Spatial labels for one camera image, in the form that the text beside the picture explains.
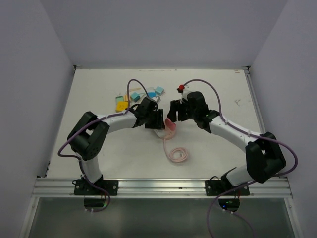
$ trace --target blue object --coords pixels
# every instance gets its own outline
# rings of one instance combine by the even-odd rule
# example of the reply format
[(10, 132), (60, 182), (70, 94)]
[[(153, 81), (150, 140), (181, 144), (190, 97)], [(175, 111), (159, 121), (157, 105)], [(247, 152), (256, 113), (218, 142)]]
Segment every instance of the blue object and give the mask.
[(155, 94), (155, 93), (153, 93), (153, 92), (148, 93), (148, 95), (149, 95), (149, 97), (150, 97), (150, 98), (153, 98), (153, 97), (155, 97), (155, 96), (156, 96), (156, 94)]
[(155, 89), (155, 93), (158, 94), (158, 95), (162, 95), (163, 91), (164, 91), (164, 89), (161, 88), (161, 87), (157, 87), (157, 88)]
[(136, 92), (132, 93), (130, 98), (134, 101), (137, 102), (138, 100), (140, 100), (140, 95), (137, 94)]

